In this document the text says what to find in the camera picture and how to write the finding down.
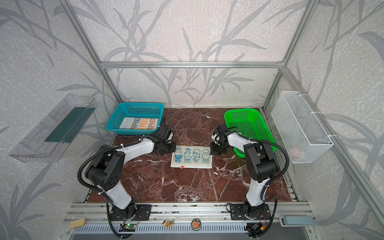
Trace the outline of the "teal plastic basket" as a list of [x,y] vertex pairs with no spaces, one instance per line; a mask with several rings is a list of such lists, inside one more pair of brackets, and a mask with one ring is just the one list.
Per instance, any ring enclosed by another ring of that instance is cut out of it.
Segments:
[[121,103],[111,115],[106,129],[124,136],[150,135],[159,128],[163,113],[161,103]]

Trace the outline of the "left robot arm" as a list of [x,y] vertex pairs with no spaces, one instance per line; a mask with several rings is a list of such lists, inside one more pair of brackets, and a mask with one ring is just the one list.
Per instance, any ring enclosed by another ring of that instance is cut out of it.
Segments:
[[135,206],[133,198],[121,183],[124,165],[137,157],[156,153],[172,154],[176,150],[173,132],[160,126],[139,140],[111,147],[103,145],[98,152],[81,164],[77,178],[79,183],[101,194],[116,209],[126,211]]

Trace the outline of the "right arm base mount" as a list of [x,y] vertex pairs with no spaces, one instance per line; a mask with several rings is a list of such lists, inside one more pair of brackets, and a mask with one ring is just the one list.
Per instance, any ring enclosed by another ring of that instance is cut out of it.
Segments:
[[271,211],[266,203],[262,203],[259,206],[252,207],[247,202],[243,204],[229,204],[231,220],[270,220]]

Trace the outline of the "green plastic basket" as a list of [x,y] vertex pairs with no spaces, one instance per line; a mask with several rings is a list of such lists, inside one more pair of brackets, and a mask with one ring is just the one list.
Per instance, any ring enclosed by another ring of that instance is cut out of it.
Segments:
[[228,128],[237,129],[248,138],[275,142],[261,113],[255,109],[229,110],[224,119]]

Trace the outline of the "teal patterned towel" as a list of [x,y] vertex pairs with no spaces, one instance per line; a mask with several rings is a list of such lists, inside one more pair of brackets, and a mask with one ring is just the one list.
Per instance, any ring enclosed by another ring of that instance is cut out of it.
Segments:
[[209,147],[176,146],[172,153],[171,168],[211,169],[213,156]]

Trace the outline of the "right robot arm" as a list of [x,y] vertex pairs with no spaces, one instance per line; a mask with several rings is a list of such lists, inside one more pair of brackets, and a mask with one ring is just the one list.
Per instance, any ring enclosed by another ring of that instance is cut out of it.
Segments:
[[265,194],[269,185],[288,170],[290,159],[285,149],[267,140],[247,138],[234,128],[220,125],[211,136],[211,155],[226,154],[229,148],[244,152],[251,186],[244,202],[245,213],[250,216],[266,205]]

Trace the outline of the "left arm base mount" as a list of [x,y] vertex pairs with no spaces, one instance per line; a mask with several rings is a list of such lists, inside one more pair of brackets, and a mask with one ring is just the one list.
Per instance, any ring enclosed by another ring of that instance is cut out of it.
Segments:
[[151,205],[130,204],[125,209],[112,206],[110,211],[111,221],[148,221],[151,214]]

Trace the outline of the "rabbit lettered towel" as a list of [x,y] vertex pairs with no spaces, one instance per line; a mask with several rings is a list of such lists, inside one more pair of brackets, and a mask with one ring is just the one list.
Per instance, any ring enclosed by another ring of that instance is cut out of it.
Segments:
[[158,118],[125,117],[119,126],[119,132],[121,135],[134,135],[142,131],[154,131],[158,123]]

